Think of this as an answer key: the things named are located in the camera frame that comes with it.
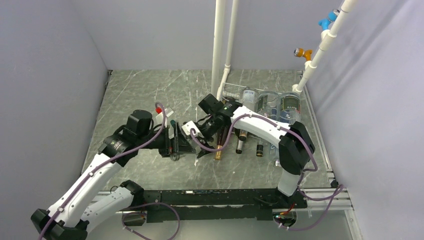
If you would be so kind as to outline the clear bottle white label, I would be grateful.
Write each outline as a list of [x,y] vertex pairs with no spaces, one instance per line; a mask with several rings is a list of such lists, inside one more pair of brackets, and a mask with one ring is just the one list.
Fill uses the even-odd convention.
[[256,107],[258,98],[258,92],[250,87],[245,87],[242,91],[242,104],[249,109],[254,109]]

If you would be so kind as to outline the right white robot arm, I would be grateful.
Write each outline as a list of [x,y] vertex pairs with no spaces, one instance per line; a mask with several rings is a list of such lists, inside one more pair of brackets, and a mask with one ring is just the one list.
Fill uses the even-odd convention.
[[313,159],[316,149],[305,125],[299,121],[283,123],[272,120],[236,100],[221,102],[212,94],[208,94],[198,105],[209,115],[209,119],[202,124],[190,121],[182,128],[201,149],[216,152],[206,143],[223,127],[230,131],[234,128],[247,131],[277,147],[282,172],[275,200],[280,207],[289,207],[295,201],[305,166]]

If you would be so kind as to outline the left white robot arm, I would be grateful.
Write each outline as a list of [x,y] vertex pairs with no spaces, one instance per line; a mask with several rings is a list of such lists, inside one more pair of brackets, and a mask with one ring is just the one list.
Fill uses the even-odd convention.
[[149,205],[144,188],[131,180],[122,182],[99,201],[94,198],[140,149],[158,150],[165,158],[195,151],[189,139],[202,134],[198,125],[193,121],[180,125],[169,120],[170,109],[156,110],[156,115],[134,110],[124,125],[104,139],[89,167],[70,189],[48,209],[37,209],[32,214],[39,239],[84,240],[116,212]]

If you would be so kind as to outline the clear bottle silver cap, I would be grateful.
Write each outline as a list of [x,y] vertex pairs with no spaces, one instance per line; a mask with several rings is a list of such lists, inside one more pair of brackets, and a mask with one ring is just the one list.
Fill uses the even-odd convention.
[[280,95],[271,90],[262,91],[257,102],[257,113],[277,121],[280,113]]

